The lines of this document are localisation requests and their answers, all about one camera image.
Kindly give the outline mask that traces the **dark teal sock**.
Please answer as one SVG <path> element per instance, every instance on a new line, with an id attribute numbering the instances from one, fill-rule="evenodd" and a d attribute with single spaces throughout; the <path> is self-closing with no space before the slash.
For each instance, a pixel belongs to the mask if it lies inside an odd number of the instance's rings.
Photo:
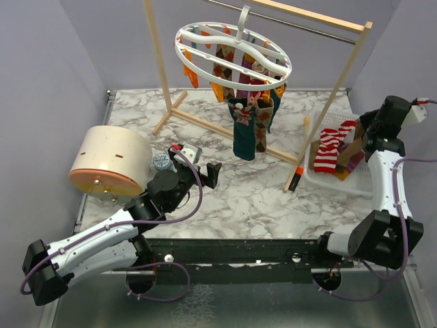
<path id="1" fill-rule="evenodd" d="M 252 161 L 255 158 L 254 108 L 246 98 L 230 98 L 227 105 L 234 122 L 233 152 L 240 159 Z"/>
<path id="2" fill-rule="evenodd" d="M 279 96 L 277 94 L 276 90 L 271 90 L 270 91 L 270 98 L 272 99 L 272 101 L 274 103 L 274 107 L 273 107 L 273 112 L 272 112 L 272 115 L 271 115 L 271 118 L 270 118 L 269 125 L 267 127 L 268 133 L 271 133 L 271 126 L 272 126 L 272 123 L 274 121 L 274 117 L 276 116 L 277 111 L 279 110 L 279 106 L 281 104 L 281 96 Z"/>

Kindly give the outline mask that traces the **wooden hanger rack frame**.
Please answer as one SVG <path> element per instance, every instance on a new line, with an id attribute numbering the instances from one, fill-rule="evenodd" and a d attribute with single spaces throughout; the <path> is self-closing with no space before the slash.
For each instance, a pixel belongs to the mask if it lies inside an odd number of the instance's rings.
<path id="1" fill-rule="evenodd" d="M 265 152 L 298 167 L 311 143 L 309 138 L 305 139 L 298 156 L 272 148 L 266 141 L 271 120 L 292 73 L 292 62 L 271 39 L 245 27 L 250 7 L 241 8 L 237 25 L 212 21 L 188 24 L 178 30 L 173 43 L 192 86 L 197 88 L 199 79 L 205 79 L 210 82 L 216 99 L 229 103 L 234 121 L 231 130 L 180 110 L 178 107 L 186 98 L 186 92 L 175 102 L 171 101 L 152 2 L 144 1 L 143 8 L 167 108 L 153 135 L 175 116 L 232 139 L 234 154 L 241 159 L 252 161 L 256 153 Z"/>

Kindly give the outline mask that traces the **red white striped sock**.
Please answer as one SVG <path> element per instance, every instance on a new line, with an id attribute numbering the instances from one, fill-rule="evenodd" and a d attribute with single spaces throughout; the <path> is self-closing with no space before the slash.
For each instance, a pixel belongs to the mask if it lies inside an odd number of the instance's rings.
<path id="1" fill-rule="evenodd" d="M 313 170 L 317 173 L 334 174 L 339 156 L 338 148 L 351 131 L 356 122 L 346 120 L 337 128 L 325 128 L 320 133 L 319 148 L 313 161 Z"/>

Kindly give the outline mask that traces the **white round clip hanger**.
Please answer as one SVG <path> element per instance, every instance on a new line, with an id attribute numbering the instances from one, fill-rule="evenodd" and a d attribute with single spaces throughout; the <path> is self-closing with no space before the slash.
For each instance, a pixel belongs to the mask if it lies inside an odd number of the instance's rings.
<path id="1" fill-rule="evenodd" d="M 176 32 L 174 50 L 194 88 L 205 80 L 219 91 L 258 92 L 287 82 L 292 73 L 289 55 L 273 40 L 246 27 L 250 13 L 246 5 L 234 25 L 201 21 Z"/>

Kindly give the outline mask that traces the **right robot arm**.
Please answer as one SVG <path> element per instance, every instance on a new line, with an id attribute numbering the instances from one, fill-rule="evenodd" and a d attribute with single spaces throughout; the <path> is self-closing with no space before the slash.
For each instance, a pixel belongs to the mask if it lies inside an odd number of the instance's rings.
<path id="1" fill-rule="evenodd" d="M 379 109 L 364 113 L 361 145 L 371 172 L 372 211 L 347 234 L 325 232 L 313 251 L 315 262 L 329 267 L 342 257 L 372 262 L 398 270 L 424 233 L 422 223 L 412 218 L 406 201 L 403 168 L 404 143 L 398 135 L 409 116 L 414 122 L 423 116 L 414 112 L 415 102 L 387 96 Z"/>

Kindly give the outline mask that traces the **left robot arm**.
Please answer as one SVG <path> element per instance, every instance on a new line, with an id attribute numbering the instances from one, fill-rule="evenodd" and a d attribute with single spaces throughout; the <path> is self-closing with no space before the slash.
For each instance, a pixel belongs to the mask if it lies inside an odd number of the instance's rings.
<path id="1" fill-rule="evenodd" d="M 175 223 L 166 215 L 178 208 L 193 186 L 214 189 L 222 168 L 221 163 L 208 163 L 202 174 L 197 164 L 201 149 L 188 143 L 171 146 L 168 154 L 174 168 L 158 170 L 143 193 L 108 219 L 57 242 L 31 243 L 22 265 L 20 293 L 31 295 L 41 306 L 89 275 L 117 269 L 155 271 L 161 263 L 143 233 Z"/>

